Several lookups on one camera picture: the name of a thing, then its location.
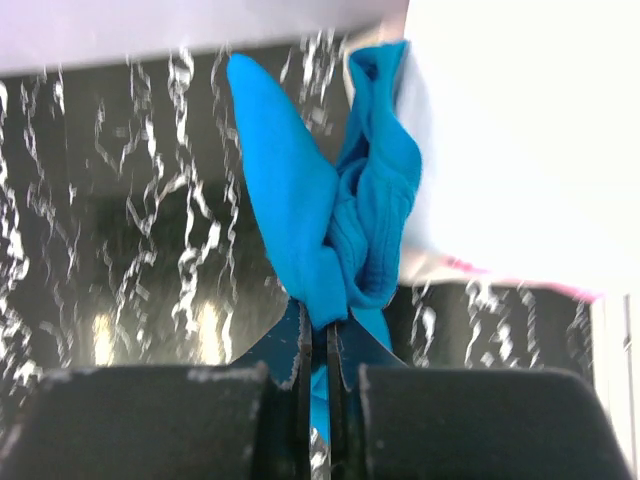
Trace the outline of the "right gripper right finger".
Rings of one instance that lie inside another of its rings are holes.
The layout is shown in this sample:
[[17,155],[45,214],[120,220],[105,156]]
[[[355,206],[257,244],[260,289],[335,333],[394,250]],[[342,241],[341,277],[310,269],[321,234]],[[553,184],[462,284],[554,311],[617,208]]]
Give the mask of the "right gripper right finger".
[[327,330],[335,479],[628,479],[593,389],[556,369],[405,365],[357,321]]

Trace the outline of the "blue t shirt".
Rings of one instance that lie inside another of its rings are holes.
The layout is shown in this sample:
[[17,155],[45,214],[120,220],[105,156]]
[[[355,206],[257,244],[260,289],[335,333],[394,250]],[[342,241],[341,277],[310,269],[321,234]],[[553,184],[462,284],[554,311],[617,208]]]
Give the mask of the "blue t shirt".
[[336,163],[256,61],[235,54],[227,65],[248,194],[279,280],[315,330],[354,318],[384,346],[422,171],[394,106],[408,50],[399,41],[350,55],[355,96]]

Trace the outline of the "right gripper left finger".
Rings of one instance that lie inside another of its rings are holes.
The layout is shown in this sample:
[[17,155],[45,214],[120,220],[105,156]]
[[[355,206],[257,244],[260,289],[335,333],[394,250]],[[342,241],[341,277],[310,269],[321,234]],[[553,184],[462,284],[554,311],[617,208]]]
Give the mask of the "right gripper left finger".
[[311,326],[296,300],[227,366],[60,369],[1,445],[5,479],[307,479]]

